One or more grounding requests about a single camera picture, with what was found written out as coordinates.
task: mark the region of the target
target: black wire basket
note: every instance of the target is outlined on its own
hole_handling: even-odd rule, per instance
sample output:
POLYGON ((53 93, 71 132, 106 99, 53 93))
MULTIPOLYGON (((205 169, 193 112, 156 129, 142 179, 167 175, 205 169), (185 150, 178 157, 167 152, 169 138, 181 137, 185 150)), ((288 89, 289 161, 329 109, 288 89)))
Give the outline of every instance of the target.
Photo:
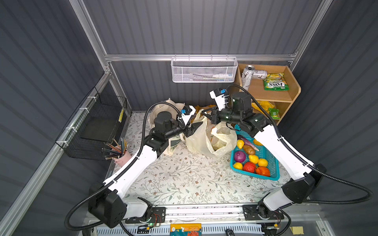
POLYGON ((105 160, 102 150, 107 148, 113 139, 119 140, 127 119, 126 98, 98 93, 71 127, 69 122, 61 134, 68 129, 64 140, 56 143, 72 158, 105 160))

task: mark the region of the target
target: floral pattern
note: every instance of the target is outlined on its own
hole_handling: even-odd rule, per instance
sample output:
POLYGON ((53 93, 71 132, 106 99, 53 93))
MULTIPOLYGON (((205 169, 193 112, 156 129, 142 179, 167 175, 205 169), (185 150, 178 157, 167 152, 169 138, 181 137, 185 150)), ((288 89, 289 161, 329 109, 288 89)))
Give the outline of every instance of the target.
MULTIPOLYGON (((144 113, 133 113, 126 141, 131 155, 138 151, 144 113)), ((258 202, 267 191, 290 177, 280 164, 278 181, 254 178, 230 168, 231 153, 220 158, 191 153, 181 142, 173 156, 161 155, 135 180, 126 197, 143 197, 155 205, 258 202)))

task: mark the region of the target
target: green candy bag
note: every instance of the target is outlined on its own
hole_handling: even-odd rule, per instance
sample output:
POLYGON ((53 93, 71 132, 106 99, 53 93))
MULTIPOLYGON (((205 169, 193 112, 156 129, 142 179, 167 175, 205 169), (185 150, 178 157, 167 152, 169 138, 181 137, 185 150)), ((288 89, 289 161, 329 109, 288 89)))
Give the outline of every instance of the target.
POLYGON ((269 115, 270 115, 274 120, 279 120, 279 119, 280 119, 280 117, 278 116, 278 112, 279 112, 278 109, 268 108, 268 111, 269 111, 269 115))
POLYGON ((267 74, 266 78, 264 79, 264 90, 270 90, 270 91, 289 90, 289 86, 286 84, 286 81, 284 80, 284 74, 283 73, 267 74))

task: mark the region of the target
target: pink mug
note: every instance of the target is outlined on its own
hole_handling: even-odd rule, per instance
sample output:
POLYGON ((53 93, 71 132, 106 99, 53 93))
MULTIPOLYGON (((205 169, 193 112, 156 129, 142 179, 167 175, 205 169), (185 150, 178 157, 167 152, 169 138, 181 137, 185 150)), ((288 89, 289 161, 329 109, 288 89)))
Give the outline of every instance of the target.
POLYGON ((118 164, 120 167, 123 167, 131 159, 131 157, 132 156, 130 155, 130 153, 126 151, 126 153, 122 157, 114 159, 114 163, 118 164))

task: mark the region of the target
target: white mesh basket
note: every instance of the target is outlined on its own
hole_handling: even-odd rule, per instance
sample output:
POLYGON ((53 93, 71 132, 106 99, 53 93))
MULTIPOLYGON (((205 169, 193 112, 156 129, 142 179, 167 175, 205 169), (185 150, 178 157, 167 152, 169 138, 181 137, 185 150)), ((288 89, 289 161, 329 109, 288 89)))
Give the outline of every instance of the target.
POLYGON ((172 81, 175 83, 232 83, 237 71, 236 57, 173 57, 172 81))

